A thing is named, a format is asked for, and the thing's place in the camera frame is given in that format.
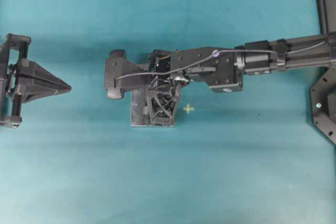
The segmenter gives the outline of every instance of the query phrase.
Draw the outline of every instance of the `teal surface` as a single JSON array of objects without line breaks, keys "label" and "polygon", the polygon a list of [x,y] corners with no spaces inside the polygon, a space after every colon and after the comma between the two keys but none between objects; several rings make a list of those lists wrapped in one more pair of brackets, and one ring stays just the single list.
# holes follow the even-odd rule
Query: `teal surface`
[{"label": "teal surface", "polygon": [[[0,0],[0,34],[72,92],[0,129],[0,223],[335,223],[335,150],[310,122],[320,70],[183,90],[173,129],[130,127],[107,99],[112,49],[233,47],[319,33],[316,0]],[[194,108],[187,114],[184,107]]]}]

